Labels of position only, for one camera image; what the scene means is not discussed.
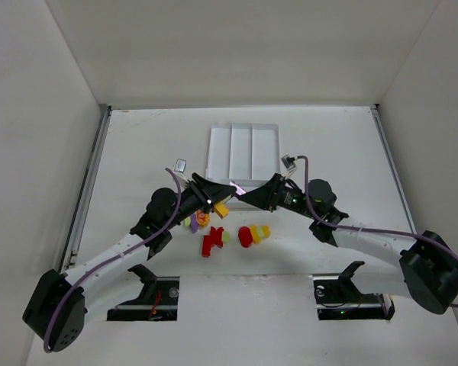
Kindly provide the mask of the yellow long brick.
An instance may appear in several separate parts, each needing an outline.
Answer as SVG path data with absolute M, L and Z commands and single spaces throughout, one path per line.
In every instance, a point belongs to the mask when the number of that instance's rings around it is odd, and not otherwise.
M 213 207 L 213 211 L 221 218 L 221 219 L 224 219 L 228 213 L 229 213 L 229 210 L 228 208 L 226 207 L 225 204 L 223 203 L 217 203 L 214 205 Z

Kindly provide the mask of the yellow butterfly print brick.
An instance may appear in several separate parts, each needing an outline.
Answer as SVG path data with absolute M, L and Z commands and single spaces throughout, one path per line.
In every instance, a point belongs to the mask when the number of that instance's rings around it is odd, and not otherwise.
M 210 223 L 210 215 L 198 210 L 195 214 L 196 222 L 200 227 L 206 227 Z

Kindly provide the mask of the lavender half-round brick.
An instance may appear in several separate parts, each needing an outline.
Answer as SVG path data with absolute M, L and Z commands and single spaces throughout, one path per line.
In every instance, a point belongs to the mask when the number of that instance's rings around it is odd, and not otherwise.
M 190 216 L 190 230 L 192 233 L 196 233 L 198 231 L 198 221 L 195 213 Z

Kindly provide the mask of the purple brick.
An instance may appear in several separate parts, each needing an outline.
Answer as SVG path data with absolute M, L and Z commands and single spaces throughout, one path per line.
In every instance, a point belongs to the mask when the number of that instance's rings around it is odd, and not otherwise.
M 239 184 L 237 184 L 235 181 L 229 181 L 229 185 L 235 188 L 235 194 L 236 194 L 237 196 L 241 196 L 241 195 L 244 195 L 244 194 L 247 193 L 247 192 L 246 192 L 241 186 L 239 186 Z

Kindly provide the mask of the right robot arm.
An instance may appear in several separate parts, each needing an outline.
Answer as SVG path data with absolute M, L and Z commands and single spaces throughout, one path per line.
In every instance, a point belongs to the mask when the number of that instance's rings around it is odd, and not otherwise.
M 337 196 L 322 179 L 310 180 L 301 190 L 293 180 L 275 174 L 263 186 L 238 196 L 238 200 L 261 210 L 283 208 L 300 214 L 311 219 L 309 229 L 318 241 L 385 262 L 381 268 L 365 262 L 349 265 L 340 274 L 345 294 L 408 297 L 434 314 L 456 306 L 458 258 L 434 232 L 416 236 L 369 228 L 334 206 Z

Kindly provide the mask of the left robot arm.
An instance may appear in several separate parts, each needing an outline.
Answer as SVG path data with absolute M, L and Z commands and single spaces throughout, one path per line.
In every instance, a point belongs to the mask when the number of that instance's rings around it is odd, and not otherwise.
M 42 274 L 22 316 L 43 341 L 46 353 L 61 352 L 76 340 L 85 325 L 88 303 L 122 275 L 161 252 L 171 229 L 197 211 L 209 213 L 236 188 L 194 173 L 185 187 L 159 188 L 130 231 L 101 254 L 64 272 Z

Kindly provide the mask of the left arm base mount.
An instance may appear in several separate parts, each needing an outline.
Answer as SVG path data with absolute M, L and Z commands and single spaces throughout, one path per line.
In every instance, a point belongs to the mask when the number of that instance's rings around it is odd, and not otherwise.
M 172 322 L 177 320 L 180 277 L 158 277 L 144 265 L 129 269 L 142 288 L 136 297 L 116 305 L 107 312 L 110 322 Z

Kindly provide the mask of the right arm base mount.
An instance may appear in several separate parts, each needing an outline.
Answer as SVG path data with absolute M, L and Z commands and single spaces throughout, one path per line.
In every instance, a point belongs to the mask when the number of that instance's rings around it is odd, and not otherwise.
M 314 298 L 320 321 L 392 319 L 395 305 L 389 295 L 363 294 L 353 284 L 353 276 L 364 265 L 364 261 L 355 261 L 339 274 L 313 277 Z

